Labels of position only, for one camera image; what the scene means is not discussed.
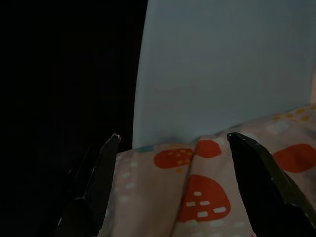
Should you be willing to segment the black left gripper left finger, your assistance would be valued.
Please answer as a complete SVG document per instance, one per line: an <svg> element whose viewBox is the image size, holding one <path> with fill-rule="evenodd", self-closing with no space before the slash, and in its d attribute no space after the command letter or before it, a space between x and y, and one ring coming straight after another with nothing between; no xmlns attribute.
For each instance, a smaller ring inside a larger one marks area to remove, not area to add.
<svg viewBox="0 0 316 237"><path fill-rule="evenodd" d="M113 133L92 145L76 170L55 237L96 237L102 229L111 193L121 137Z"/></svg>

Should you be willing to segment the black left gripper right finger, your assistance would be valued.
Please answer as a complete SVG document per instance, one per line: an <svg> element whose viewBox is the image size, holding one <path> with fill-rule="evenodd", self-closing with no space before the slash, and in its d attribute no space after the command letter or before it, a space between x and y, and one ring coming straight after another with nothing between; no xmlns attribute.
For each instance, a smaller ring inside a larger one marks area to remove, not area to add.
<svg viewBox="0 0 316 237"><path fill-rule="evenodd" d="M272 154L241 133L227 135L238 189L258 237L314 237L316 212Z"/></svg>

